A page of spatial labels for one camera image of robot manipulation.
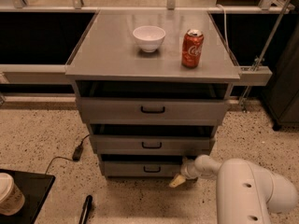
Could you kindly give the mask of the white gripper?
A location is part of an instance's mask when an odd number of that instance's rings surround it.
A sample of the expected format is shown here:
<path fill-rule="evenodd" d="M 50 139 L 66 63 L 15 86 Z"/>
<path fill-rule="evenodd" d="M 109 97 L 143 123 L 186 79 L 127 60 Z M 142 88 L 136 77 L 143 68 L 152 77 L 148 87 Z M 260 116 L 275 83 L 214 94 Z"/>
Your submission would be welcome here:
<path fill-rule="evenodd" d="M 184 157 L 182 159 L 182 165 L 180 167 L 180 174 L 175 175 L 175 177 L 170 181 L 169 187 L 176 188 L 179 185 L 183 184 L 186 179 L 195 179 L 198 177 L 199 173 L 195 167 L 195 161 Z"/>

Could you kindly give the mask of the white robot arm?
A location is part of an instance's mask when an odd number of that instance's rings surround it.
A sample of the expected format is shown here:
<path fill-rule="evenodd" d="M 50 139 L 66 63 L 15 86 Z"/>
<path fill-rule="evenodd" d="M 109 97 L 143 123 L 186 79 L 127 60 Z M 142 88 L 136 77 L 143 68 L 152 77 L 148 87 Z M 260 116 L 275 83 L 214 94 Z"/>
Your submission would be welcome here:
<path fill-rule="evenodd" d="M 208 155 L 184 159 L 170 186 L 195 178 L 216 181 L 217 224 L 271 224 L 271 213 L 288 213 L 298 204 L 289 179 L 251 161 L 217 162 Z"/>

